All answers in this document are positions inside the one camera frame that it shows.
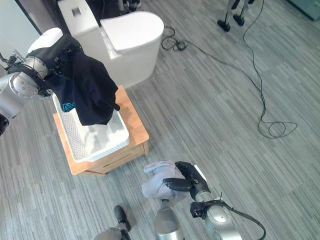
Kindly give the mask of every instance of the black cloth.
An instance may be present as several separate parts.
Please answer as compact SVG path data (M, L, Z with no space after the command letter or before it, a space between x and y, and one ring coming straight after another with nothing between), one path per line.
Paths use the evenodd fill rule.
M116 104L118 87L103 63L76 52L65 72L68 74L53 75L47 79L62 111L69 112L75 108L83 126L106 125L113 111L119 111L120 107Z

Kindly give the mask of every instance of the toilet lid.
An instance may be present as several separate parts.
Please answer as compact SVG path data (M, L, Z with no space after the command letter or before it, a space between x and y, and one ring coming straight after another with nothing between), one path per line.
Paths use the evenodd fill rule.
M100 22L116 51L142 46L157 39L164 31L161 18L147 11L135 11Z

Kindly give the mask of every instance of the wooden stand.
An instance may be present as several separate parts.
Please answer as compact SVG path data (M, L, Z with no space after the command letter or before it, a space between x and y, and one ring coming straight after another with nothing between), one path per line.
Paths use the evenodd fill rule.
M74 161L59 116L57 113L53 115L72 175L80 173L104 175L137 157L147 155L149 153L149 135L123 86L118 87L115 97L116 103L120 106L120 115L129 131L130 143L128 146L125 146L94 162Z

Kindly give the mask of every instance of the white wall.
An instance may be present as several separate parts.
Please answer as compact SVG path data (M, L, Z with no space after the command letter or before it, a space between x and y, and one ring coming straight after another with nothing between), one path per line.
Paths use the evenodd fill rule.
M25 56L38 37L38 32L14 0L0 0L0 52L4 58L9 58L13 49Z

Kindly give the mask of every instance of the black cable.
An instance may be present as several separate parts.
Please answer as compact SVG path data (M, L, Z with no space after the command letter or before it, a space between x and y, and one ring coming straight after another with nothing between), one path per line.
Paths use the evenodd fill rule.
M278 138L283 138L283 137L286 137L288 136L289 134L291 134L297 127L298 127L298 124L295 123L295 122L291 122L291 121L273 121L273 122L268 122L268 121L264 121L263 120L263 117L265 116L266 114L266 111L267 111L267 105L266 105L266 100L265 100L265 96L263 94L263 91L262 91L262 86L263 86L263 80L262 80L262 77L260 75L260 73L258 72L257 68L256 68L256 63L255 63L255 54L254 54L254 51L252 50L252 48L247 44L246 40L245 40L245 36L246 36L246 33L248 32L248 30L255 24L255 22L258 20L258 18L260 17L261 13L262 13L262 10L264 8L264 4L265 4L265 0L262 0L262 6L261 6L261 10L258 14L258 16L254 19L254 21L251 23L251 25L245 30L244 34L243 34L243 41L244 41L244 44L250 49L251 53L252 53L252 63L253 63L253 68L255 70L255 72L257 73L259 79L260 79L260 86L258 86L254 81L253 79L241 68L233 65L233 64L230 64L230 63L227 63L227 62L224 62L218 58L216 58L215 56L213 56L212 54L202 50L200 47L198 47L197 45L195 45L193 42L191 41L188 41L188 40L178 40L177 38L175 38L175 34L176 34L176 31L173 27L171 26L164 26L164 28L166 29L170 29L172 31L172 34L169 34L169 35L166 35L162 41L161 41L161 46L164 50L173 50L173 51L184 51L187 47L188 47L188 44L189 45L192 45L194 46L196 49L198 49L200 52L202 52L203 54L205 54L206 56L216 60L217 62L225 65L225 66L229 66L241 73L243 73L249 80L250 82L253 84L253 86L258 90L258 92L260 93L260 98L261 98L261 101L262 101L262 105L263 105L263 110L262 110L262 114L260 115L260 119L259 119L259 122L257 124L257 128L258 128L258 131L259 133L264 136L265 138L268 138L268 139L278 139ZM268 133L269 135L266 135L262 132L261 130L261 123L263 124L268 124L269 127L268 127ZM287 124L292 124L294 125L294 128L289 131L288 133L286 133L286 130L287 130ZM281 125L283 127L283 131L276 135L274 133L272 133L272 127L274 127L275 125Z
M239 216L243 217L243 218L246 218L252 222L254 222L255 224L257 224L260 228L262 228L263 230L263 235L261 238L259 238L258 240L263 240L265 239L266 235L267 235L267 231L266 231L266 228L262 225L262 223L260 221L258 221L257 219L255 219L253 216L250 216L249 214L247 213L244 213L242 211L238 211L236 209L234 209L233 207L230 207L229 205L227 204L224 204L223 205L226 209L228 209L229 211L235 213L235 214L238 214Z
M15 66L15 65L14 65L13 63L11 63L8 59L4 58L1 53L0 53L0 60L1 60L3 63L7 64L9 67L14 67L14 66Z

